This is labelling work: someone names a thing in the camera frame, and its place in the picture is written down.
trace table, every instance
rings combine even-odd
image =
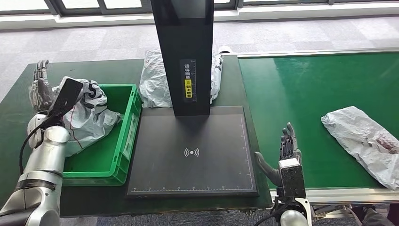
[[[96,80],[98,83],[135,83],[139,85],[144,61],[115,60],[94,62],[53,63],[48,66],[48,80],[57,85],[64,76]],[[223,90],[214,101],[215,106],[244,106],[248,137],[252,151],[257,151],[257,140],[251,114],[245,98],[244,86],[236,56],[226,56],[223,69]],[[0,144],[0,205],[7,200],[18,180],[18,155],[26,136],[26,126],[33,116],[28,98],[34,64],[28,65],[7,96],[0,103],[2,127]],[[24,165],[30,150],[25,149]],[[125,200],[126,185],[119,187],[63,187],[61,195],[62,217],[81,215],[112,216],[120,214],[145,214],[167,211],[200,211],[227,209],[256,209],[271,206],[271,196],[266,178],[255,171],[259,197],[253,198],[190,198],[163,200]]]
[[[252,151],[261,151],[274,166],[278,160],[281,129],[287,121],[292,122],[303,152],[305,184],[311,204],[398,202],[399,193],[382,188],[320,122],[320,117],[327,112],[356,105],[399,137],[399,125],[391,123],[399,116],[395,99],[395,87],[399,85],[399,52],[379,51],[381,53],[225,56],[221,90],[213,105],[244,106]],[[53,63],[49,65],[49,82],[57,85],[62,77],[70,76],[103,84],[138,85],[142,66],[142,59]],[[28,87],[34,68],[33,64],[27,66],[0,103],[0,205],[7,200],[18,179],[19,148],[26,136],[27,122],[33,115]],[[25,163],[29,153],[27,148]],[[260,194],[257,198],[132,201],[124,199],[126,186],[63,187],[61,214],[63,217],[114,216],[271,207],[275,191],[269,191],[267,180],[256,166],[254,170]]]
[[[267,160],[278,159],[278,135],[287,121],[293,124],[311,203],[399,201],[399,193],[374,180],[320,121],[354,105],[399,137],[398,51],[242,55],[239,64],[260,151]]]

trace window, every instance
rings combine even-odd
[[[44,0],[0,0],[0,15],[50,13]]]

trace black cable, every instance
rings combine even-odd
[[[22,166],[22,158],[24,155],[24,149],[25,149],[26,144],[28,143],[31,136],[33,136],[38,129],[43,128],[46,125],[46,123],[49,122],[52,118],[53,117],[50,116],[49,118],[44,120],[44,122],[42,124],[40,124],[35,129],[33,129],[32,132],[25,138],[24,143],[22,143],[21,150],[19,150],[19,174],[20,175],[22,175],[24,173],[24,167]]]
[[[274,216],[276,216],[277,214],[281,213],[289,204],[292,203],[292,200],[289,200],[288,202],[286,202],[281,208],[277,209],[274,213],[267,215],[266,217],[261,218],[260,220],[258,220],[258,222],[256,222],[254,224],[254,226],[258,226],[261,223],[263,223],[265,220],[272,218]]]

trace robot finger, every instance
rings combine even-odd
[[[287,132],[286,128],[283,129],[283,134],[284,134],[285,137],[288,137],[288,132]]]
[[[292,139],[292,149],[295,151],[298,148],[298,144],[296,142],[296,134],[294,131],[294,127],[292,127],[291,123],[289,122],[287,123],[287,128]]]

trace wireless charging icon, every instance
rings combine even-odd
[[[189,149],[185,149],[184,150],[184,155],[186,157],[188,157],[189,155],[195,155],[195,157],[198,157],[200,155],[200,150],[198,148],[196,148],[195,150],[189,150]]]

